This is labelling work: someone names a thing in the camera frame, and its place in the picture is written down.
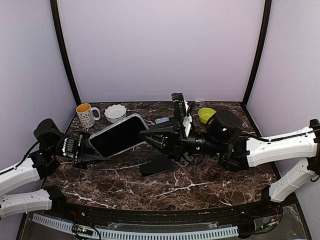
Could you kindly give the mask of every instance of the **green bowl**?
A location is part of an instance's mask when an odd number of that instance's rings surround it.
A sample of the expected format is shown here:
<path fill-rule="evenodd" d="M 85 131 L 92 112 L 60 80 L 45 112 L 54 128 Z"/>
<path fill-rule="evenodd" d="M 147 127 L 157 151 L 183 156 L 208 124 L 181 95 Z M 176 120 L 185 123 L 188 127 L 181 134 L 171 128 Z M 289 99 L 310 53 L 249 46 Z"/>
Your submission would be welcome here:
<path fill-rule="evenodd" d="M 215 113 L 216 111 L 213 110 L 212 108 L 208 108 L 208 107 L 201 108 L 198 112 L 200 122 L 202 122 L 203 124 L 206 124 L 209 118 L 211 118 Z"/>

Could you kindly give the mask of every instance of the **brown marble table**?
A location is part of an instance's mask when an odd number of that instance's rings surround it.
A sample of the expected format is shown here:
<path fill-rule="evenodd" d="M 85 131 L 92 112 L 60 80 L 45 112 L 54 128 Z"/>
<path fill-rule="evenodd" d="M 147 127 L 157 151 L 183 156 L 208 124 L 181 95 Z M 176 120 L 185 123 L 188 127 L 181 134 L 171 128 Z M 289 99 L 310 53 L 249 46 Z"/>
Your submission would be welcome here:
<path fill-rule="evenodd" d="M 142 115 L 148 125 L 155 119 L 173 115 L 172 102 L 123 102 L 128 115 Z M 78 131 L 95 133 L 110 125 L 104 110 L 112 103 L 93 103 L 101 111 L 101 119 L 84 129 L 77 116 L 67 133 Z M 194 103 L 195 127 L 204 130 L 198 118 L 203 107 L 215 110 L 224 108 L 235 113 L 243 121 L 243 131 L 254 133 L 248 118 L 237 102 Z M 139 165 L 162 158 L 163 155 L 143 143 L 114 156 L 109 161 L 89 164 L 87 169 L 72 167 L 67 158 L 59 157 L 61 166 L 48 177 L 45 186 L 58 186 L 67 201 L 74 204 L 139 211 L 181 211 L 235 206 L 259 201 L 261 190 L 276 181 L 269 163 L 236 173 L 218 166 L 216 158 L 205 157 L 200 165 L 181 166 L 174 163 L 174 170 L 148 178 L 140 174 Z"/>

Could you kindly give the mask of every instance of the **black phone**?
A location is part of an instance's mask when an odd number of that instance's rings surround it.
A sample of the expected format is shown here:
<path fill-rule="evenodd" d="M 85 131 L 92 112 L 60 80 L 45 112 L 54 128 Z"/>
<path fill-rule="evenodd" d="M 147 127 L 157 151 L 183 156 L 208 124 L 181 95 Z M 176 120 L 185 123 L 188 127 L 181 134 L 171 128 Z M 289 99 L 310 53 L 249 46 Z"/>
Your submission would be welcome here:
<path fill-rule="evenodd" d="M 139 166 L 143 178 L 168 172 L 174 169 L 171 159 L 162 158 L 156 161 L 144 163 Z"/>
<path fill-rule="evenodd" d="M 135 113 L 92 134 L 89 143 L 103 157 L 112 157 L 143 143 L 139 133 L 148 129 L 142 116 Z"/>

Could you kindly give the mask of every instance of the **black frame post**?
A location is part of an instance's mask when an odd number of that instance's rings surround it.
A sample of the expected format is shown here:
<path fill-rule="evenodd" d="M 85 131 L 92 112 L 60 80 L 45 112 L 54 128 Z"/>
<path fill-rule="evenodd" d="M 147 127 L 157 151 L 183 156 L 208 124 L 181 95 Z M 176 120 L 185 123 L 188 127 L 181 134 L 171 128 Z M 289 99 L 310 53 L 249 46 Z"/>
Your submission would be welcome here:
<path fill-rule="evenodd" d="M 244 97 L 242 100 L 242 104 L 245 107 L 248 104 L 252 89 L 254 87 L 254 83 L 256 80 L 262 52 L 264 50 L 267 29 L 268 29 L 268 24 L 269 24 L 269 17 L 270 17 L 270 12 L 271 12 L 271 5 L 272 5 L 272 0 L 265 0 L 259 40 L 258 40 L 258 44 L 256 47 L 256 52 L 255 52 L 255 56 L 254 56 L 254 60 L 253 60 L 253 65 L 252 65 L 249 81 L 246 86 L 246 90 L 245 90 Z"/>
<path fill-rule="evenodd" d="M 78 92 L 78 89 L 76 86 L 75 78 L 72 73 L 68 54 L 67 54 L 67 48 L 66 48 L 64 35 L 62 32 L 62 27 L 61 27 L 61 23 L 60 23 L 60 16 L 59 16 L 59 9 L 58 9 L 57 0 L 50 0 L 50 4 L 51 4 L 51 11 L 52 11 L 52 18 L 53 18 L 53 23 L 54 23 L 54 28 L 55 28 L 55 34 L 56 34 L 56 38 L 58 40 L 65 73 L 68 78 L 75 103 L 78 106 L 82 102 L 80 99 L 80 95 L 79 95 L 79 92 Z"/>

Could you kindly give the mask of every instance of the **white mug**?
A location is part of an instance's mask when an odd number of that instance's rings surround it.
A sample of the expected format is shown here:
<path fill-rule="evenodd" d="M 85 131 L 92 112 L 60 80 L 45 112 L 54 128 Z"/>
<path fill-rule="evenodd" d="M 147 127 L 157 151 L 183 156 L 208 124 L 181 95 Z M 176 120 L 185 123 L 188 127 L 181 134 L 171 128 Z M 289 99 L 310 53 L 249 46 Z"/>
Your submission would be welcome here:
<path fill-rule="evenodd" d="M 95 117 L 93 110 L 96 110 L 99 114 L 99 117 Z M 97 107 L 91 107 L 89 103 L 83 103 L 76 108 L 76 113 L 80 119 L 80 122 L 84 128 L 90 128 L 95 125 L 101 117 L 100 111 Z"/>

